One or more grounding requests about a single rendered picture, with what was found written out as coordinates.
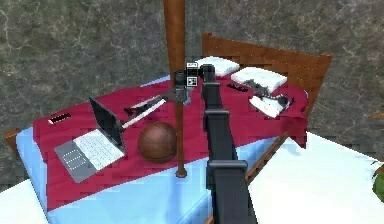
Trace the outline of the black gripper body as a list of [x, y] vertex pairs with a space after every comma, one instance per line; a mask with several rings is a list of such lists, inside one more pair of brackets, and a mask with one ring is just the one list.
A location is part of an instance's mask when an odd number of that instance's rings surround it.
[[184, 70], [178, 70], [173, 73], [173, 86], [162, 94], [166, 101], [174, 103], [182, 103], [188, 105], [190, 98], [188, 97], [187, 76]]

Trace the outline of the brown basketball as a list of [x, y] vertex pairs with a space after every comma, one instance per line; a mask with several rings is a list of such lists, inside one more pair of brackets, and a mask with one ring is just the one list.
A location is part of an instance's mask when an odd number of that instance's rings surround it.
[[152, 163], [166, 163], [176, 156], [177, 134], [166, 122], [153, 122], [139, 134], [137, 148], [140, 155]]

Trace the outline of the black remote control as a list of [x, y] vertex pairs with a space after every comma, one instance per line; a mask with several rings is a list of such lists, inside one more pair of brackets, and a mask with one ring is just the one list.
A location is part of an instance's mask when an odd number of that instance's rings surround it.
[[237, 91], [240, 91], [240, 92], [247, 92], [248, 91], [248, 89], [246, 87], [241, 86], [241, 85], [237, 85], [237, 84], [234, 84], [234, 83], [227, 84], [227, 87], [231, 88], [231, 89], [234, 89], [234, 90], [237, 90]]

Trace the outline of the red blanket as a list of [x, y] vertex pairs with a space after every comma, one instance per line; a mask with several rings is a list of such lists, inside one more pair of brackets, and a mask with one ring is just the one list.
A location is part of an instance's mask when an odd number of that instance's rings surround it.
[[[306, 144], [307, 118], [304, 111], [307, 107], [307, 97], [304, 90], [293, 85], [284, 84], [273, 92], [286, 94], [294, 98], [293, 105], [275, 119], [267, 119], [262, 113], [249, 104], [252, 91], [240, 92], [228, 88], [230, 78], [218, 78], [220, 95], [224, 109], [230, 111], [230, 129], [235, 146], [241, 146], [253, 141], [270, 138], [288, 133], [300, 145]], [[123, 108], [133, 106], [140, 101], [151, 98], [167, 89], [169, 81], [146, 87], [124, 88], [97, 98], [119, 120], [128, 119]], [[186, 163], [208, 156], [207, 137], [203, 132], [204, 101], [201, 99], [201, 84], [190, 94], [191, 104], [183, 111], [183, 150]], [[52, 116], [40, 118], [33, 123], [34, 141], [37, 143], [47, 165], [47, 209], [48, 211], [74, 202], [105, 188], [127, 181], [135, 180], [153, 173], [177, 166], [177, 159], [164, 164], [153, 164], [146, 161], [137, 150], [137, 139], [140, 131], [155, 121], [175, 125], [174, 104], [162, 105], [159, 109], [138, 121], [122, 133], [127, 155], [111, 166], [101, 170], [95, 176], [81, 183], [75, 183], [56, 153], [54, 148], [71, 141], [89, 131], [97, 129], [96, 121], [88, 103], [79, 104], [62, 111], [70, 113], [71, 117], [56, 124], [50, 124]]]

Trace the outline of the grey black drill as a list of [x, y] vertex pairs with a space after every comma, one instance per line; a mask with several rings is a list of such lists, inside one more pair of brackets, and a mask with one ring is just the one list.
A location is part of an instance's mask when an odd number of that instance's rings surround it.
[[283, 94], [280, 94], [278, 96], [272, 96], [267, 87], [263, 87], [262, 85], [256, 83], [253, 79], [244, 81], [243, 85], [252, 88], [254, 95], [259, 97], [260, 99], [268, 98], [271, 100], [276, 100], [282, 107], [289, 107], [294, 102], [294, 99], [289, 100]]

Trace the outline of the brown wooden baseball bat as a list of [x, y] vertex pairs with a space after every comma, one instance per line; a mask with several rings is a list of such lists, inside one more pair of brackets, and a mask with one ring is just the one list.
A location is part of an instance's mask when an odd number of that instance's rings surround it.
[[[163, 6], [170, 78], [174, 80], [173, 73], [183, 70], [185, 63], [185, 0], [163, 0]], [[174, 108], [178, 158], [176, 176], [185, 178], [187, 171], [184, 168], [183, 152], [183, 104], [175, 103]]]

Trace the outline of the green house plant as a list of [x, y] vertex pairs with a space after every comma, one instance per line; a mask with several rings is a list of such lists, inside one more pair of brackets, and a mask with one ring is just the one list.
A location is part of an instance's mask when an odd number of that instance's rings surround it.
[[[384, 112], [380, 112], [369, 117], [370, 119], [380, 119], [384, 118]], [[374, 179], [372, 191], [377, 196], [377, 198], [384, 203], [384, 162], [378, 167], [373, 175], [372, 179]]]

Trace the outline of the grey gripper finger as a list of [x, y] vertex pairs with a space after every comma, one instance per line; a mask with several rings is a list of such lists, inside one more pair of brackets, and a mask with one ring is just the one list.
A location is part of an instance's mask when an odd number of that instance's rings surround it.
[[160, 100], [159, 102], [157, 102], [156, 104], [150, 106], [148, 109], [145, 109], [142, 113], [140, 113], [139, 115], [137, 115], [135, 118], [125, 122], [121, 127], [122, 129], [127, 129], [128, 127], [132, 126], [133, 124], [135, 124], [136, 122], [140, 121], [141, 119], [145, 118], [146, 116], [148, 116], [150, 113], [154, 112], [156, 109], [158, 109], [159, 107], [161, 107], [164, 103], [166, 103], [166, 101], [164, 99]]
[[151, 113], [162, 105], [163, 97], [158, 95], [147, 100], [144, 100], [136, 105], [127, 107], [124, 111], [128, 116], [139, 116], [144, 112]]

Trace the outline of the grey open laptop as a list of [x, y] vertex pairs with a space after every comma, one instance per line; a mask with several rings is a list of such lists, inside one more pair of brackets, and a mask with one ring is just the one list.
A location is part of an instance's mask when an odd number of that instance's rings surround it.
[[54, 148], [75, 183], [80, 183], [122, 158], [126, 148], [116, 115], [89, 98], [97, 128]]

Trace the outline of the white pillow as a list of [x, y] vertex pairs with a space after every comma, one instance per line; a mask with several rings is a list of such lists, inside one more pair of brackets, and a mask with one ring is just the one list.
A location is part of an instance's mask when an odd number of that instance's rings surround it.
[[215, 75], [220, 77], [236, 72], [240, 68], [240, 65], [238, 63], [216, 56], [204, 57], [202, 59], [197, 60], [196, 63], [199, 66], [202, 66], [204, 64], [213, 65], [215, 67]]
[[256, 84], [266, 87], [270, 93], [287, 82], [287, 78], [279, 73], [258, 67], [246, 67], [231, 75], [231, 80], [239, 84], [253, 80]]

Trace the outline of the wooden bed with blue mattress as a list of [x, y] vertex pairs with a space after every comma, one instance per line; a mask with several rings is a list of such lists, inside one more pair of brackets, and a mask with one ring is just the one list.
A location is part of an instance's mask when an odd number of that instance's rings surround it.
[[[312, 111], [332, 60], [330, 53], [314, 56], [224, 39], [208, 32], [202, 34], [202, 54], [286, 76], [289, 84], [308, 94], [306, 115]], [[192, 175], [184, 180], [175, 179], [166, 169], [48, 212], [46, 164], [33, 140], [33, 130], [16, 128], [4, 137], [31, 177], [0, 193], [0, 205], [11, 210], [0, 216], [1, 224], [202, 224], [208, 216], [210, 196], [203, 186], [203, 159], [187, 165]]]

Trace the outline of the black phone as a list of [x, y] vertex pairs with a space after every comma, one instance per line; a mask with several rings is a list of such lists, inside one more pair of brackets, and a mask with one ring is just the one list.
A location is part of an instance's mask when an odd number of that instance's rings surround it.
[[58, 122], [64, 121], [70, 117], [71, 117], [70, 113], [63, 113], [63, 114], [60, 114], [60, 115], [57, 115], [55, 117], [48, 119], [48, 123], [53, 125], [53, 124], [56, 124]]

